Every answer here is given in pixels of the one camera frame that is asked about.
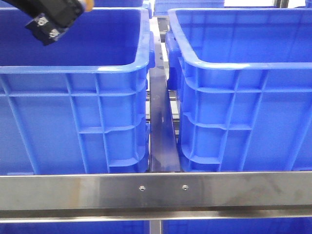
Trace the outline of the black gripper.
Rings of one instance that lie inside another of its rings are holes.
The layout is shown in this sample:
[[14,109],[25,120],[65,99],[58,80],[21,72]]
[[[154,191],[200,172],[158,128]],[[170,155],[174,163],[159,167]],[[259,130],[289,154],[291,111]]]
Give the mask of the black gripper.
[[33,36],[47,46],[58,41],[82,14],[82,0],[2,0],[0,40],[26,42]]

